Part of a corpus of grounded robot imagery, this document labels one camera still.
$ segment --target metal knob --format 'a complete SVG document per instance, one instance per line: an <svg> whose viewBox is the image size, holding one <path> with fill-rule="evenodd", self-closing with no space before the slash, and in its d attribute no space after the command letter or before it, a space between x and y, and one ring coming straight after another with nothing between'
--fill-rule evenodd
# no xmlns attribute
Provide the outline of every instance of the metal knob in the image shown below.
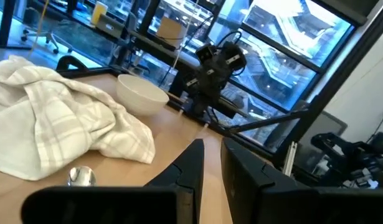
<svg viewBox="0 0 383 224"><path fill-rule="evenodd" d="M96 184L96 177L87 166L73 167L68 174L68 186L91 187Z"/></svg>

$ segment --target window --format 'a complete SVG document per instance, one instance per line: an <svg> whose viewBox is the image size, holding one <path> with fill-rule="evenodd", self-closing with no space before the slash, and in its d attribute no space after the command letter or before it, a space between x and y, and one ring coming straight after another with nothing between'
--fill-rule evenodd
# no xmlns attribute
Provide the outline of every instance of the window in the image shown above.
<svg viewBox="0 0 383 224"><path fill-rule="evenodd" d="M310 0L254 0L245 15L244 23L318 66L351 26Z"/></svg>
<svg viewBox="0 0 383 224"><path fill-rule="evenodd" d="M316 73L242 31L238 42L247 58L245 71L234 79L275 104L290 110Z"/></svg>
<svg viewBox="0 0 383 224"><path fill-rule="evenodd" d="M187 31L187 37L183 40L183 44L188 42L191 35L194 34L192 40L185 47L185 51L195 57L194 52L196 49L204 45L204 37L212 21L212 18L209 19L211 16L212 13L210 11L200 6L195 7L195 3L190 0L162 0L149 26L148 32L155 34L161 25L161 19L163 17L177 21L184 27L187 27L189 18L192 17L189 30Z"/></svg>
<svg viewBox="0 0 383 224"><path fill-rule="evenodd" d="M218 43L226 34L237 30L245 18L248 11L249 0L226 0L217 18L217 22L212 26L209 38L214 43Z"/></svg>
<svg viewBox="0 0 383 224"><path fill-rule="evenodd" d="M165 77L165 80L163 80L166 72L170 67L171 66L166 65L152 55L144 54L143 59L138 64L138 68L136 68L135 71L143 78L151 81L163 90L168 91L172 85L174 77L177 74L177 70L172 68L168 75Z"/></svg>
<svg viewBox="0 0 383 224"><path fill-rule="evenodd" d="M88 0L92 3L96 3L96 0ZM99 0L106 6L108 11L120 19L126 20L128 13L131 9L132 0Z"/></svg>
<svg viewBox="0 0 383 224"><path fill-rule="evenodd" d="M218 119L225 126L247 124L254 121L260 121L263 119L283 115L283 113L279 112L275 108L237 88L231 83L228 83L222 90L222 96L231 101L243 114L241 115L240 113L237 113L233 119L230 119L216 111ZM276 127L277 124L273 124L254 130L244 131L240 134L249 140L252 140L260 145L264 145L270 133Z"/></svg>

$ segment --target desk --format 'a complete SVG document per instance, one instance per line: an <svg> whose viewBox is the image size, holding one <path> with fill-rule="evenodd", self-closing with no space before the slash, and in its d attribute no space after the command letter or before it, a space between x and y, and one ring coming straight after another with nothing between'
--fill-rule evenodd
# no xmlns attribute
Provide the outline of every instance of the desk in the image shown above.
<svg viewBox="0 0 383 224"><path fill-rule="evenodd" d="M101 88L116 99L114 76L99 75L78 80ZM182 117L177 125L171 125L176 121L176 117L177 111L166 106L156 116L139 118L153 132L156 157L151 165L107 158L93 151L87 152L60 171L36 182L0 173L0 223L20 223L19 211L24 199L32 192L44 187L65 185L67 173L74 166L91 167L96 174L99 186L143 186L170 165L202 129L200 125L185 117ZM200 138L204 139L205 144L200 223L232 223L221 174L222 136L207 129Z"/></svg>

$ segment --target white wall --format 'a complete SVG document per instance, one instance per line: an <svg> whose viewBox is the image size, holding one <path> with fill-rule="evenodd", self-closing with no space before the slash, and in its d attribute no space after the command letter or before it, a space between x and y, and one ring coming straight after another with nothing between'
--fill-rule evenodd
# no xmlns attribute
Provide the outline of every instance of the white wall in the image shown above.
<svg viewBox="0 0 383 224"><path fill-rule="evenodd" d="M348 124L347 141L365 141L375 131L383 117L383 35L325 110Z"/></svg>

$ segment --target white bowl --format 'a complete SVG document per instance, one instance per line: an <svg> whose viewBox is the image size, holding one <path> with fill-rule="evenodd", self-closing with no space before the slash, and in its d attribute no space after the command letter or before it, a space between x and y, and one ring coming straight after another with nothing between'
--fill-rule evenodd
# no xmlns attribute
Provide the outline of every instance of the white bowl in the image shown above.
<svg viewBox="0 0 383 224"><path fill-rule="evenodd" d="M169 101L168 95L151 82L133 75L119 75L116 95L120 103L133 115L151 116Z"/></svg>

